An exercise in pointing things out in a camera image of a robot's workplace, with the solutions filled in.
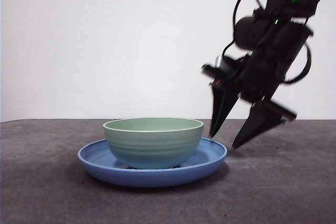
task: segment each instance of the plate rim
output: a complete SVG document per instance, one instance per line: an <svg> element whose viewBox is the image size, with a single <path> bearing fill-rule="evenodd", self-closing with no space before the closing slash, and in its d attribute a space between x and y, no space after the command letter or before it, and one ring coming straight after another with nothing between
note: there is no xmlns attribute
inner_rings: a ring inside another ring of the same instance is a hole
<svg viewBox="0 0 336 224"><path fill-rule="evenodd" d="M116 168L116 167L109 167L109 166L103 166L103 165L98 165L98 164L95 164L95 163L92 163L92 162L89 162L87 160L85 160L82 156L81 156L81 152L89 147L90 145L93 145L93 144L97 144L99 142L103 142L103 141L106 141L106 138L102 139L102 140L98 140L98 141L95 141L93 143L90 143L90 144L87 144L85 146L83 146L78 152L77 152L77 157L78 159L86 164L86 165L89 165L89 166L93 166L95 168L99 168L99 169L105 169L105 170L113 170L113 171L117 171L117 172L132 172L132 173L152 173L152 172L171 172L171 171L175 171L175 170L186 170L186 169L192 169L192 168L197 168L197 167L201 167L201 166L206 166L206 165L209 165L209 164L213 164L213 163L216 163L218 162L219 160L223 159L226 157L227 155L227 148L225 147L225 145L215 141L215 140L211 140L211 139L208 139L208 138L205 138L205 137L201 137L201 140L206 140L206 141L209 141L209 142L213 142L217 145L219 145L220 147L222 147L224 149L224 153L219 156L218 158L216 158L214 161L211 161L211 162L206 162L206 163L201 163L201 164L198 164L198 165L191 165L191 166L185 166L185 167L178 167L178 168L164 168L164 169L125 169L125 168Z"/></svg>

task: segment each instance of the blue plate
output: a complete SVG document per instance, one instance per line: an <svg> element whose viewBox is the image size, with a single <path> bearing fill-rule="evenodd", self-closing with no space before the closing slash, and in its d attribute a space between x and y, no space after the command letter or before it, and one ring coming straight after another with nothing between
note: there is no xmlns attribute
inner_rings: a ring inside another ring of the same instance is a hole
<svg viewBox="0 0 336 224"><path fill-rule="evenodd" d="M133 169L112 155L106 140L100 140L80 149L78 158L89 174L108 183L129 187L167 187L208 176L223 164L226 154L224 145L202 138L194 155L178 167Z"/></svg>

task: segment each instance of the robotic arm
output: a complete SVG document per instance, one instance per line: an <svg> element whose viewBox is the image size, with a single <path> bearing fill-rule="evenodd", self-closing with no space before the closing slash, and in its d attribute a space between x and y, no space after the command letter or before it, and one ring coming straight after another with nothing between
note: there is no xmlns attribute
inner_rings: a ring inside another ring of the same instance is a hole
<svg viewBox="0 0 336 224"><path fill-rule="evenodd" d="M293 121L296 114L271 100L278 86L292 84L307 75L311 53L306 44L312 31L306 26L315 14L320 0L267 0L265 8L259 7L253 15L235 22L233 41L224 49L220 65L203 65L203 73L214 79L214 97L210 136L213 137L225 121L238 98L252 104L250 115L236 136L233 147L238 148L253 137L281 124ZM305 18L296 23L292 18ZM234 60L225 55L227 48L236 43L251 55ZM286 73L297 54L307 46L307 63L301 74L286 80Z"/></svg>

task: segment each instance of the bowl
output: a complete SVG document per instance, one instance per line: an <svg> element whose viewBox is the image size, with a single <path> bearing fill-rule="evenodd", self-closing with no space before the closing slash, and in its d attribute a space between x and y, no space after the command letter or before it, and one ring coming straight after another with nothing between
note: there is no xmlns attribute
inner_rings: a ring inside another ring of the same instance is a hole
<svg viewBox="0 0 336 224"><path fill-rule="evenodd" d="M133 118L106 122L111 153L137 169L173 168L194 154L203 122L181 118Z"/></svg>

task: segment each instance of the bowl rim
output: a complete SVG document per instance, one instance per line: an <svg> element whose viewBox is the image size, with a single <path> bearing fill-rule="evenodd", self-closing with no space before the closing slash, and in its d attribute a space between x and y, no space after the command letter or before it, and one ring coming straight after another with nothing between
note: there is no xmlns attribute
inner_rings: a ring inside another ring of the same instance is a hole
<svg viewBox="0 0 336 224"><path fill-rule="evenodd" d="M111 123L111 122L116 122L116 121L126 121L126 120L132 120L132 119L178 119L178 120L189 120L189 121L194 121L200 123L200 125L195 126L195 127L189 127L189 128L184 128L184 129L176 129L176 130L161 130L161 131L132 131L132 130L121 130L121 129L114 129L111 127L107 127L106 124ZM148 117L148 118L125 118L125 119L116 119L112 120L106 123L103 123L103 128L107 130L113 130L113 131L121 131L121 132L144 132L144 133L160 133L160 132L178 132L178 131L188 131L188 130L194 130L198 128L202 128L204 126L204 123L199 120L195 119L187 119L187 118L156 118L156 117Z"/></svg>

